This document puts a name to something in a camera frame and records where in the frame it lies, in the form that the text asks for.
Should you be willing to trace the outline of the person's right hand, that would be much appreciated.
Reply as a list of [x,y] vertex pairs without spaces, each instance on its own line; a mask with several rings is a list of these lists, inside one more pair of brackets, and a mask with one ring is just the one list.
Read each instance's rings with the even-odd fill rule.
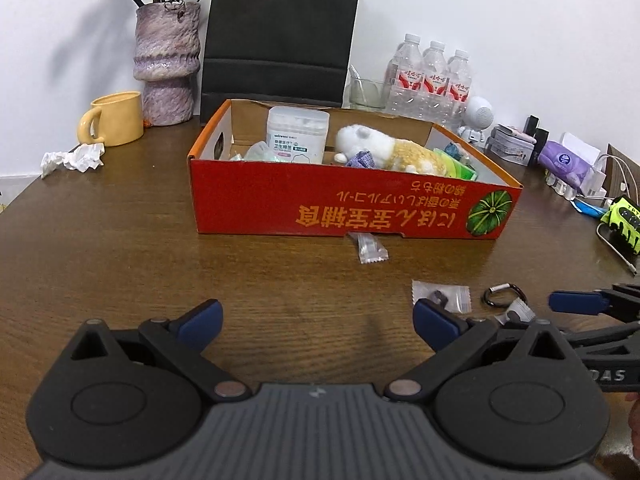
[[632,454],[636,460],[640,460],[640,394],[627,393],[625,400],[631,402],[628,415],[628,426],[631,430]]

